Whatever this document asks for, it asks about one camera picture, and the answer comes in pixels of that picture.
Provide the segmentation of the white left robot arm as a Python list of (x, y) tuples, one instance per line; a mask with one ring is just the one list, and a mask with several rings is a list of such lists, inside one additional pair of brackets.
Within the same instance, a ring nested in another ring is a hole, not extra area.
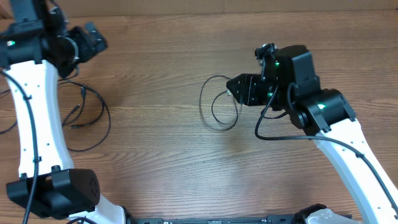
[(92, 23), (67, 27), (59, 6), (12, 1), (14, 22), (1, 34), (1, 74), (14, 100), (21, 159), (19, 180), (6, 185), (26, 214), (68, 223), (132, 223), (100, 192), (96, 174), (77, 169), (63, 135), (58, 80), (107, 48)]

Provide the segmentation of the black usb cable silver plug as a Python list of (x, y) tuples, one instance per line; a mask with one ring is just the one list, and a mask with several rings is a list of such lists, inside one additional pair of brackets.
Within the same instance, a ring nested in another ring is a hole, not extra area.
[(232, 99), (233, 106), (234, 106), (234, 115), (235, 115), (235, 117), (234, 117), (231, 121), (228, 121), (228, 122), (223, 122), (223, 121), (221, 121), (221, 120), (216, 116), (216, 113), (215, 113), (215, 111), (214, 111), (214, 107), (215, 107), (215, 103), (216, 103), (217, 99), (220, 98), (222, 95), (228, 95), (228, 93), (229, 93), (229, 90), (228, 90), (228, 89), (225, 89), (225, 90), (222, 91), (221, 93), (217, 94), (217, 95), (214, 97), (214, 99), (213, 99), (213, 101), (212, 101), (212, 103), (211, 103), (211, 107), (210, 107), (211, 115), (212, 115), (213, 119), (216, 121), (216, 123), (220, 126), (220, 128), (214, 128), (212, 125), (210, 125), (210, 124), (206, 121), (206, 118), (204, 117), (204, 114), (203, 114), (203, 110), (202, 110), (203, 92), (204, 92), (204, 89), (205, 89), (205, 87), (206, 87), (206, 84), (207, 84), (210, 80), (212, 80), (212, 79), (214, 79), (214, 78), (223, 78), (223, 79), (225, 79), (225, 80), (227, 80), (227, 81), (230, 81), (230, 80), (231, 80), (230, 77), (227, 77), (227, 76), (225, 76), (225, 75), (212, 75), (211, 77), (209, 77), (208, 79), (205, 80), (205, 82), (204, 82), (204, 83), (202, 84), (202, 86), (201, 86), (200, 94), (199, 94), (199, 99), (198, 99), (199, 115), (200, 115), (200, 118), (201, 118), (202, 123), (203, 123), (206, 127), (210, 128), (211, 130), (214, 130), (214, 131), (228, 131), (228, 130), (230, 130), (230, 129), (232, 129), (232, 128), (234, 128), (234, 127), (236, 126), (236, 124), (238, 123), (238, 119), (239, 119), (238, 104), (237, 104), (235, 98)]

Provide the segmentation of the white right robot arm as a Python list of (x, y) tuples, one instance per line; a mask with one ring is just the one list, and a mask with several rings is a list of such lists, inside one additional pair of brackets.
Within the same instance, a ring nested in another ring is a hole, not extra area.
[(311, 52), (304, 45), (254, 51), (262, 70), (227, 82), (238, 103), (285, 111), (331, 162), (351, 194), (364, 223), (397, 222), (397, 187), (363, 134), (356, 113), (343, 94), (323, 89)]

